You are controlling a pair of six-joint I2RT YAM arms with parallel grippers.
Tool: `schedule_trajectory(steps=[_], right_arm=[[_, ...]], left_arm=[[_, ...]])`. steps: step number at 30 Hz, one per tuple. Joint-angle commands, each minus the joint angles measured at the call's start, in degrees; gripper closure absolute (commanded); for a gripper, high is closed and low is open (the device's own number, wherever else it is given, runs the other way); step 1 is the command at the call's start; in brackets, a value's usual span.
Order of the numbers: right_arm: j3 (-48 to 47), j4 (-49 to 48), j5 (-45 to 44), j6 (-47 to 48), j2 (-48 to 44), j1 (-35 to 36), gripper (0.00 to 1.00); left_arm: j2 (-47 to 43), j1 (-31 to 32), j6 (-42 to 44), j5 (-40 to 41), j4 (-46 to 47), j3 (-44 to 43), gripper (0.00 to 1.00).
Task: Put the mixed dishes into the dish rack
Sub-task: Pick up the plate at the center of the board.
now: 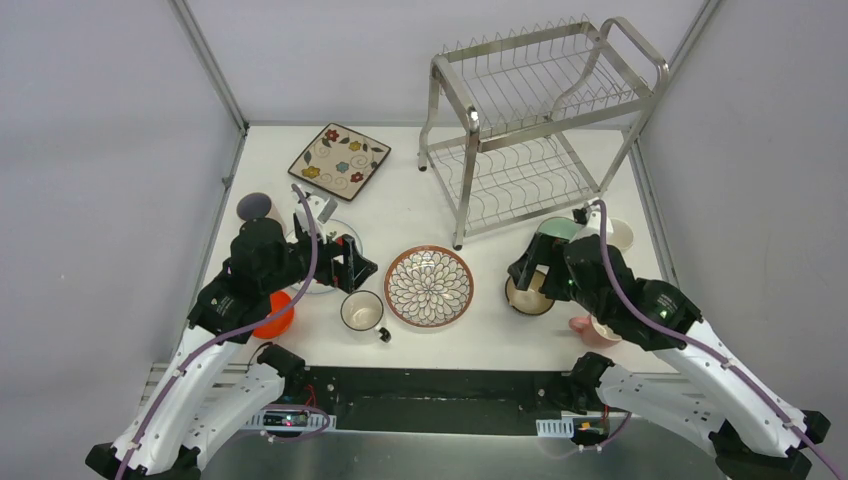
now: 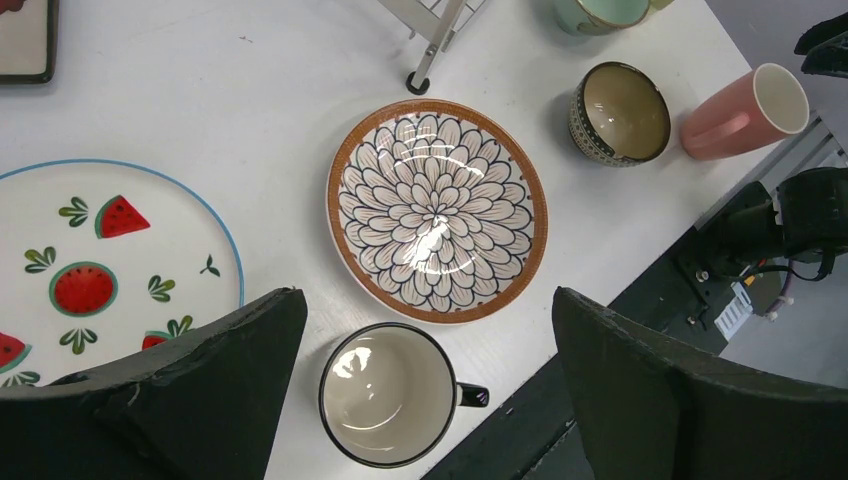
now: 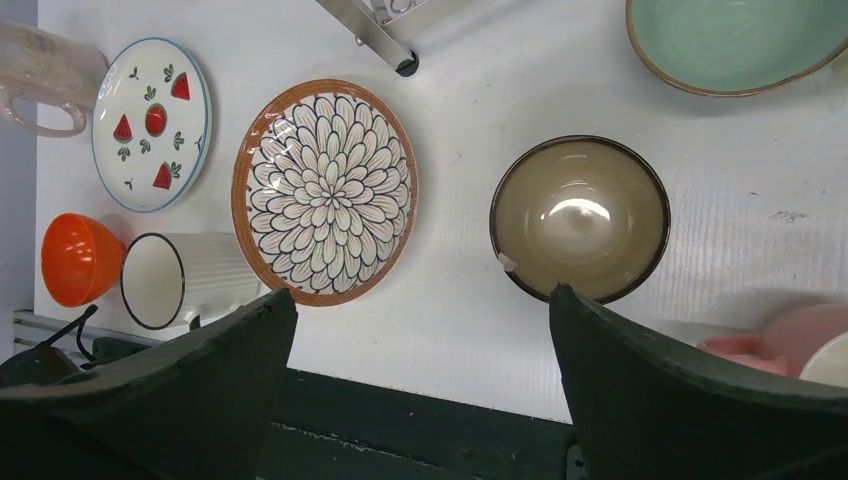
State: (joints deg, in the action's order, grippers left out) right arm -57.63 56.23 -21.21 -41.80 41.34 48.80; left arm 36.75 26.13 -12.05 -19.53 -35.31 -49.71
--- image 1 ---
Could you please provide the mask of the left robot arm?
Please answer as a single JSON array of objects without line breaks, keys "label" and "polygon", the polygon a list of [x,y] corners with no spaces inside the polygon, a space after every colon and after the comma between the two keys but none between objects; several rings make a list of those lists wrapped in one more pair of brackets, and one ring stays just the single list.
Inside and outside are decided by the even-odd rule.
[{"label": "left robot arm", "polygon": [[356,240],[320,237],[294,226],[295,242],[269,218],[244,223],[221,271],[198,294],[177,352],[153,395],[111,443],[92,447],[85,463],[105,479],[197,479],[211,457],[255,413],[297,402],[305,361],[268,346],[239,382],[200,409],[217,377],[272,312],[271,296],[294,284],[319,283],[352,293],[378,266]]}]

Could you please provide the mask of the brown rim petal pattern plate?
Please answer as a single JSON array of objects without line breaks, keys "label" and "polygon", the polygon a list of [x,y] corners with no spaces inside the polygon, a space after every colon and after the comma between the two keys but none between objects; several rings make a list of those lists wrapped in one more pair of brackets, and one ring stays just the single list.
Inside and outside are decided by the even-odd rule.
[{"label": "brown rim petal pattern plate", "polygon": [[471,269],[455,252],[421,245],[392,261],[383,290],[390,311],[404,323],[441,328],[467,311],[475,285]]}]

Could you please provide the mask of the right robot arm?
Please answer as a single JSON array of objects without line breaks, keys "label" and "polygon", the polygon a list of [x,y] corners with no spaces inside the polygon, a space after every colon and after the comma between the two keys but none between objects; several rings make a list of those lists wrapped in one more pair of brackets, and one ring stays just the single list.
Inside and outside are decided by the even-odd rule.
[{"label": "right robot arm", "polygon": [[609,407],[636,414],[689,441],[732,479],[804,479],[830,422],[781,400],[725,347],[701,311],[677,287],[635,276],[599,234],[568,241],[536,234],[508,267],[528,288],[546,268],[540,293],[573,302],[623,341],[672,366],[699,391],[675,393],[598,353],[581,356],[551,389],[552,402],[575,413]]}]

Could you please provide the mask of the white ribbed mug black handle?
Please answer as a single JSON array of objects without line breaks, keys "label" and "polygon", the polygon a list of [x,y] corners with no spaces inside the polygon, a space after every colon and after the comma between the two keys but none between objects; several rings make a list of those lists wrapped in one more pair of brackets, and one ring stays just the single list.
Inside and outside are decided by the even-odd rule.
[{"label": "white ribbed mug black handle", "polygon": [[372,291],[353,292],[340,306],[340,318],[346,332],[358,343],[388,344],[392,340],[384,316],[384,303]]}]

